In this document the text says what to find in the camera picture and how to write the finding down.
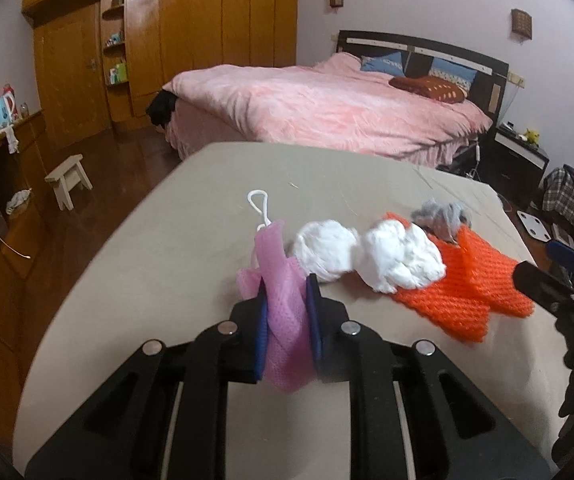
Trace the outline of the red dotted pillow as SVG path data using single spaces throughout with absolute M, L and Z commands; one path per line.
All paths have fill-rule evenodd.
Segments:
M 458 84 L 436 76 L 393 77 L 389 80 L 389 84 L 395 89 L 447 104 L 464 102 L 468 96 L 468 92 Z

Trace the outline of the black white nightstand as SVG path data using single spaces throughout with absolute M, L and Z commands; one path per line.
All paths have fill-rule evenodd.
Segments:
M 500 127 L 481 138 L 481 181 L 521 208 L 534 199 L 548 163 L 549 157 L 541 148 Z

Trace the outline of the orange foam mesh sheet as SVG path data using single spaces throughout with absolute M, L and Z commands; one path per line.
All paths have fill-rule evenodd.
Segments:
M 518 262 L 499 252 L 469 226 L 461 226 L 456 242 L 435 235 L 430 242 L 446 265 L 445 278 L 421 289 L 399 289 L 391 298 L 428 318 L 462 342 L 481 342 L 492 312 L 527 318 L 534 302 L 515 289 L 512 274 Z

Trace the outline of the small white wooden stool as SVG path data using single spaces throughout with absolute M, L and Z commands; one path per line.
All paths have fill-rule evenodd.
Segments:
M 74 209 L 70 192 L 78 185 L 89 191 L 93 189 L 92 182 L 90 182 L 82 165 L 82 160 L 82 154 L 71 155 L 45 177 L 45 182 L 52 187 L 55 193 L 60 210 L 71 211 Z

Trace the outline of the grey sock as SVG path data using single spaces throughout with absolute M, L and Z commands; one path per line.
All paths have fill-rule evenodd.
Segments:
M 457 244 L 462 226 L 471 226 L 469 211 L 463 204 L 455 202 L 441 205 L 434 198 L 424 202 L 410 216 L 417 226 L 451 244 Z

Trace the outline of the white paper ball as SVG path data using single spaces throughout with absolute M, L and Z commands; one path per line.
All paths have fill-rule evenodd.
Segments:
M 354 271 L 354 249 L 360 242 L 356 229 L 336 220 L 312 221 L 296 233 L 291 253 L 306 275 L 331 283 Z

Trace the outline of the light blue electric kettle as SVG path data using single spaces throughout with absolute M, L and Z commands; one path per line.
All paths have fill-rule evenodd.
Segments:
M 14 99 L 14 94 L 11 91 L 7 91 L 0 96 L 0 129 L 14 124 L 15 109 L 16 100 Z

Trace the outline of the right blue pillow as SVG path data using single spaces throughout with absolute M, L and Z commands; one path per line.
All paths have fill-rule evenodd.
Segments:
M 428 75 L 452 82 L 463 92 L 468 93 L 477 76 L 477 71 L 443 58 L 434 58 Z

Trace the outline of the black garment on bed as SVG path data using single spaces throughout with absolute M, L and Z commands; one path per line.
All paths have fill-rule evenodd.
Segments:
M 168 90 L 160 90 L 146 108 L 150 122 L 164 128 L 170 121 L 175 110 L 177 96 Z

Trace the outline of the left blue pillow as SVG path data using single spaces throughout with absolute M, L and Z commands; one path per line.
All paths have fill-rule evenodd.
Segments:
M 360 64 L 362 72 L 377 72 L 391 77 L 404 77 L 403 57 L 400 51 L 383 56 L 363 56 Z

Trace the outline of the large wooden wardrobe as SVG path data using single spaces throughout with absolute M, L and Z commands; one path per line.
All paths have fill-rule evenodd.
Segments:
M 298 0 L 22 0 L 50 142 L 134 122 L 176 74 L 296 62 Z

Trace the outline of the right wall lamp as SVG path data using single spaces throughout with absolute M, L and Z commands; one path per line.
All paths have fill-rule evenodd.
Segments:
M 533 18 L 521 9 L 510 11 L 510 34 L 519 40 L 533 39 Z

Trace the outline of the pink mesh bag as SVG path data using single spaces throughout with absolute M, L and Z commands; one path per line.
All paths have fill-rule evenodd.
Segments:
M 261 216 L 251 266 L 238 271 L 244 299 L 256 296 L 264 281 L 268 301 L 268 346 L 263 377 L 284 393 L 293 393 L 315 378 L 310 326 L 305 305 L 306 277 L 298 260 L 285 252 L 282 223 L 268 216 L 268 194 L 252 190 L 247 201 Z

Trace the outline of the blue pillow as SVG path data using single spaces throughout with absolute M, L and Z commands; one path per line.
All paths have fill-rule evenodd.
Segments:
M 428 75 L 452 82 L 463 92 L 468 93 L 477 76 L 477 71 L 443 58 L 434 58 Z
M 377 72 L 391 77 L 404 77 L 403 57 L 400 51 L 383 56 L 363 56 L 360 64 L 362 72 Z

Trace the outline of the dark wooden headboard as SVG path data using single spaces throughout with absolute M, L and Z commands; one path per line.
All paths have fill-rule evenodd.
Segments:
M 427 75 L 435 58 L 474 70 L 476 76 L 468 99 L 493 120 L 497 119 L 500 112 L 509 65 L 486 54 L 441 41 L 366 30 L 340 30 L 336 39 L 336 51 L 349 52 L 359 58 L 401 52 L 403 67 L 409 77 Z

